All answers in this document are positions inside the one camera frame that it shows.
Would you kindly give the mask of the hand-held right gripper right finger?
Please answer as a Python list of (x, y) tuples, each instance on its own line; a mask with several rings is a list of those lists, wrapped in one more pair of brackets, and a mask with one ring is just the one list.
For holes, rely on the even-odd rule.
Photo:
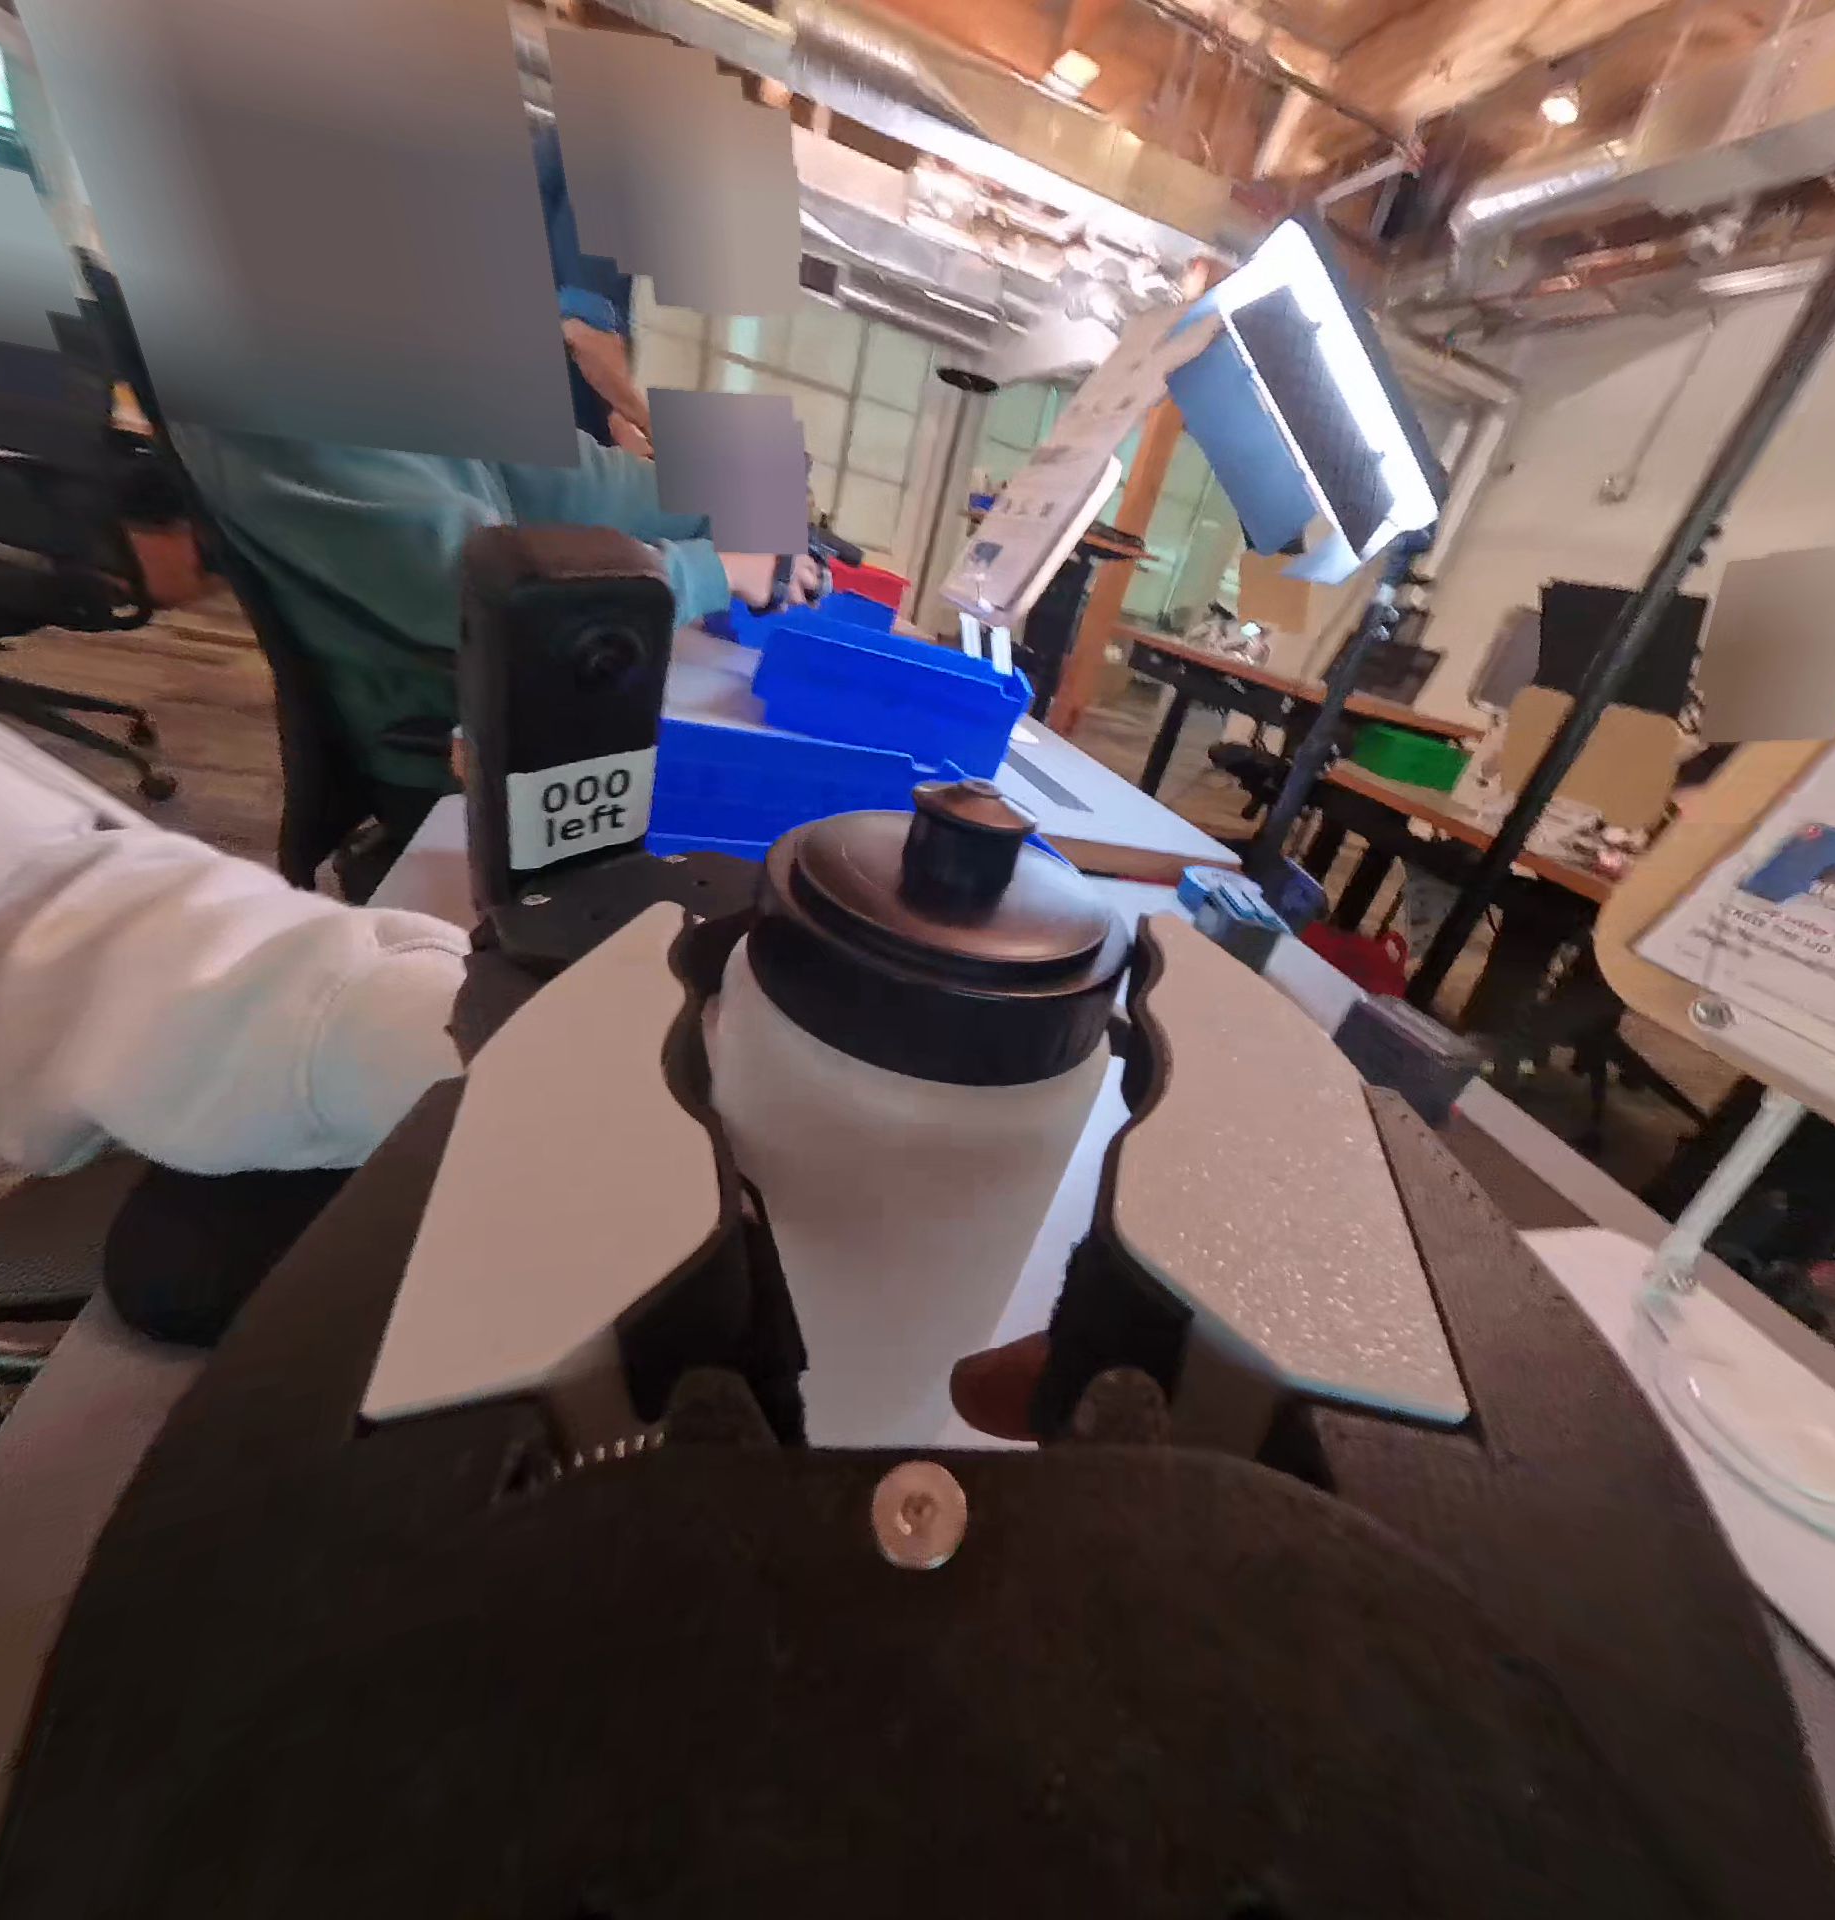
[(1032, 1392), (1076, 1437), (1144, 1376), (1187, 1447), (1261, 1459), (1308, 1409), (1460, 1431), (1473, 1415), (1373, 1089), (1289, 996), (1181, 919), (1144, 919), (1105, 1147)]

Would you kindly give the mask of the person's right hand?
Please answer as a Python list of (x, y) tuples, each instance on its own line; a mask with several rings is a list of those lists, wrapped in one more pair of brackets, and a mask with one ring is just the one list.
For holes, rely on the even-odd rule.
[(1004, 1348), (964, 1355), (949, 1371), (955, 1415), (977, 1437), (1008, 1445), (1041, 1445), (1037, 1397), (1047, 1371), (1047, 1332), (1018, 1335)]

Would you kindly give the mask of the black light stand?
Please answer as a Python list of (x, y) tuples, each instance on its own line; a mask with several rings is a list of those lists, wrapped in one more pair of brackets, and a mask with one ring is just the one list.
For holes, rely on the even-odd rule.
[(1348, 694), (1360, 682), (1369, 652), (1390, 638), (1400, 611), (1400, 588), (1432, 545), (1430, 532), (1396, 534), (1381, 558), (1378, 585), (1355, 616), (1355, 627), (1331, 658), (1324, 672), (1324, 698), (1314, 721), (1301, 733), (1280, 795), (1241, 854), (1241, 871), (1261, 889), (1261, 900), (1289, 921), (1292, 906), (1303, 897), (1303, 880), (1292, 877), (1289, 838), (1310, 800), (1314, 780), (1331, 764), (1331, 745), (1345, 721)]

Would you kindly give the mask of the grey charger case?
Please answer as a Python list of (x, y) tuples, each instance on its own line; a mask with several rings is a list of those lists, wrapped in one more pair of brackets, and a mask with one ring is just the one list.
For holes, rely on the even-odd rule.
[(1241, 871), (1235, 886), (1222, 886), (1188, 927), (1261, 975), (1273, 950), (1301, 942), (1324, 912), (1324, 897), (1326, 893), (1301, 863), (1270, 868), (1266, 880)]

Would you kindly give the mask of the white plastic bottle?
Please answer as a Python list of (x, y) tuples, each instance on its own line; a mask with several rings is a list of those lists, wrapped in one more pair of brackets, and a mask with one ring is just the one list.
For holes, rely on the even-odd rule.
[(705, 1058), (802, 1335), (810, 1445), (941, 1442), (949, 1371), (1000, 1332), (1111, 1048), (1018, 1089), (896, 1076), (790, 1022), (738, 936)]

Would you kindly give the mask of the blue plastic bin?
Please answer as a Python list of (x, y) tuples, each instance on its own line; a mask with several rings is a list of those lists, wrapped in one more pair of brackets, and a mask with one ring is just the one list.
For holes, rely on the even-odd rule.
[(762, 861), (798, 825), (905, 810), (908, 792), (930, 780), (964, 780), (964, 765), (768, 728), (664, 718), (647, 854)]
[(964, 649), (790, 611), (761, 647), (750, 694), (768, 728), (835, 745), (955, 764), (991, 780), (1028, 718), (1032, 685)]
[(768, 610), (768, 611), (756, 611), (742, 600), (731, 600), (725, 611), (705, 616), (705, 627), (714, 638), (731, 638), (748, 649), (762, 649), (781, 635), (835, 635), (835, 627), (893, 635), (896, 611), (880, 600), (859, 595), (859, 592), (830, 592), (822, 600), (781, 603), (781, 610)]

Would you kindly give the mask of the grey mesh chair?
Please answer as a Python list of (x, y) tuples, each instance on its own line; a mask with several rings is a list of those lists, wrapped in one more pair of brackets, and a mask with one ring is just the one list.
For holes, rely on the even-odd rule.
[(69, 1324), (103, 1287), (107, 1238), (148, 1160), (107, 1153), (0, 1199), (0, 1324)]

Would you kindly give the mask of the wooden pillar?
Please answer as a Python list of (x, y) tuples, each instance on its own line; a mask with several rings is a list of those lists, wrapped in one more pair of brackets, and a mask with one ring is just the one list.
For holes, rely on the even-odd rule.
[(1119, 512), (1111, 514), (1111, 526), (1119, 532), (1119, 539), (1094, 571), (1094, 592), (1071, 635), (1071, 649), (1068, 649), (1055, 698), (1047, 706), (1047, 729), (1064, 740), (1076, 733), (1076, 728), (1096, 704), (1105, 649), (1118, 638), (1123, 592), (1136, 576), (1136, 564), (1144, 558), (1144, 532), (1157, 512), (1177, 439), (1181, 439), (1181, 415), (1173, 398), (1161, 392), (1157, 404), (1144, 415), (1136, 459), (1119, 485)]

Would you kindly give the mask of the black tripod leg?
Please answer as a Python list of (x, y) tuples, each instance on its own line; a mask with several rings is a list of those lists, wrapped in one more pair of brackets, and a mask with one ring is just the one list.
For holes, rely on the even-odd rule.
[(1555, 788), (1582, 756), (1590, 729), (1598, 728), (1605, 712), (1625, 694), (1627, 677), (1648, 652), (1654, 635), (1659, 627), (1675, 588), (1685, 576), (1704, 558), (1708, 539), (1720, 532), (1738, 489), (1745, 485), (1749, 472), (1763, 462), (1774, 431), (1789, 415), (1794, 398), (1803, 398), (1810, 375), (1826, 355), (1835, 342), (1835, 257), (1813, 277), (1789, 331), (1781, 335), (1778, 352), (1772, 355), (1757, 389), (1738, 408), (1729, 433), (1720, 439), (1708, 472), (1703, 473), (1685, 514), (1675, 520), (1673, 534), (1659, 545), (1648, 576), (1625, 600), (1617, 624), (1590, 669), (1578, 682), (1578, 694), (1569, 718), (1555, 728), (1548, 749), (1536, 760), (1529, 774), (1522, 780), (1502, 826), (1490, 840), (1483, 871), (1465, 886), (1453, 906), (1448, 927), (1432, 936), (1415, 970), (1409, 975), (1409, 1004), (1432, 1012), (1432, 999), (1465, 950), (1465, 932), (1473, 919), (1483, 919), (1483, 897), (1494, 880), (1509, 868), (1509, 861), (1525, 850), (1529, 826), (1542, 821)]

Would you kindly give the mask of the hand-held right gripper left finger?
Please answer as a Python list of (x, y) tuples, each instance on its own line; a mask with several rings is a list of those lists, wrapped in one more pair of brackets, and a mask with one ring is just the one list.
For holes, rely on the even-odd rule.
[(691, 1371), (738, 1371), (802, 1445), (802, 1343), (712, 1106), (714, 927), (635, 912), (474, 1052), (363, 1392), (371, 1428), (531, 1409), (560, 1470), (664, 1442)]

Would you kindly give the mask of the silver ventilation duct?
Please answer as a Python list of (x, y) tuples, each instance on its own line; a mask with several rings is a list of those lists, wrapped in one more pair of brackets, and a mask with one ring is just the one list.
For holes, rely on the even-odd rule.
[(1041, 73), (887, 2), (785, 2), (802, 253), (840, 304), (1000, 375), (1192, 299), (1261, 229), (1247, 167), (1270, 91), (1214, 35), (1129, 7), (1129, 35)]

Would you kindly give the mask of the wooden top desk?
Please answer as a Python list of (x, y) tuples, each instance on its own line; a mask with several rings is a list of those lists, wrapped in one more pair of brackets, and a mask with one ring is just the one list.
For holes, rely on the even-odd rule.
[[(1373, 774), (1350, 760), (1331, 764), (1308, 810), (1314, 877), (1331, 889), (1331, 927), (1345, 932), (1369, 932), (1378, 906), (1396, 906), (1409, 880), (1436, 900), (1432, 932), (1441, 932), (1494, 840), (1478, 807)], [(1612, 880), (1596, 868), (1555, 854), (1520, 854), (1483, 897), (1465, 942), (1473, 945), (1478, 932), (1506, 942), (1502, 959), (1520, 966), (1564, 961), (1589, 950), (1606, 897)]]
[[(1142, 765), (1144, 795), (1161, 792), (1171, 774), (1171, 760), (1192, 712), (1209, 712), (1222, 718), (1241, 715), (1259, 729), (1280, 729), (1285, 741), (1296, 749), (1303, 733), (1314, 728), (1326, 698), (1326, 685), (1318, 682), (1301, 682), (1266, 665), (1247, 665), (1229, 652), (1198, 649), (1181, 638), (1144, 627), (1136, 620), (1119, 620), (1118, 641), (1136, 677), (1171, 690), (1171, 712), (1157, 721), (1154, 745)], [(1345, 718), (1337, 728), (1337, 756), (1350, 756), (1366, 728), (1394, 728), (1423, 740), (1447, 740), (1460, 749), (1468, 749), (1487, 733), (1478, 721), (1427, 715), (1415, 706), (1400, 706), (1381, 694), (1350, 690), (1345, 698)]]

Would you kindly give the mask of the black bottle lid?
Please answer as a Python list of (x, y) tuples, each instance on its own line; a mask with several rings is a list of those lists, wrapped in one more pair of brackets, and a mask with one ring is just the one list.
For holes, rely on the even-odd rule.
[(748, 961), (840, 1057), (955, 1089), (1047, 1085), (1096, 1057), (1133, 932), (991, 780), (785, 832)]

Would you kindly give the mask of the dark grey case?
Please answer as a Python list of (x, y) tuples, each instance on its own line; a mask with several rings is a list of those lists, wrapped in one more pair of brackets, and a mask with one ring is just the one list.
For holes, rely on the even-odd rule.
[(1337, 1022), (1337, 1048), (1369, 1089), (1396, 1090), (1432, 1131), (1483, 1076), (1483, 1048), (1400, 996), (1360, 996)]

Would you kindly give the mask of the green plastic bin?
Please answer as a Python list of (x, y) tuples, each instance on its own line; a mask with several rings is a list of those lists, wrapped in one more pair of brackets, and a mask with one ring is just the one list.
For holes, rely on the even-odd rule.
[(1411, 784), (1448, 795), (1468, 765), (1460, 740), (1427, 733), (1394, 721), (1360, 721), (1348, 760), (1378, 780)]

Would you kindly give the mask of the person's left forearm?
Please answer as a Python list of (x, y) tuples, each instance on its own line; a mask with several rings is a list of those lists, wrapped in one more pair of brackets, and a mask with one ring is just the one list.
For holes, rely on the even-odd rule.
[(158, 826), (0, 728), (0, 1163), (351, 1170), (464, 1072), (460, 927)]

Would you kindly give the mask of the studio light panel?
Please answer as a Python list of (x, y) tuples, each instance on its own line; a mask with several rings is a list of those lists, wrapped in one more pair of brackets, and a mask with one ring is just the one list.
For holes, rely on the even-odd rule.
[(1280, 217), (1188, 299), (1164, 350), (1164, 389), (1251, 553), (1345, 585), (1432, 545), (1447, 472), (1310, 214)]

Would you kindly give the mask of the red basket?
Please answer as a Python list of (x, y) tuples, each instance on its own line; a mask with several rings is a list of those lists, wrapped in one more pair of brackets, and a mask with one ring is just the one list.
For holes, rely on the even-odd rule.
[(1310, 921), (1301, 942), (1366, 996), (1409, 996), (1409, 936), (1400, 929), (1360, 932), (1331, 921)]

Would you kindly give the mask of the black floor lamp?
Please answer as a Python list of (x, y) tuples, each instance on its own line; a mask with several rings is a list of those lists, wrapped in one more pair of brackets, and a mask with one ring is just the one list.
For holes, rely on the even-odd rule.
[(946, 366), (936, 382), (949, 392), (949, 431), (946, 431), (946, 459), (936, 468), (936, 494), (933, 494), (930, 545), (924, 545), (924, 600), (941, 592), (941, 581), (976, 520), (972, 494), (977, 489), (976, 484), (977, 439), (983, 439), (986, 404), (1000, 389), (986, 375), (966, 368), (966, 366)]

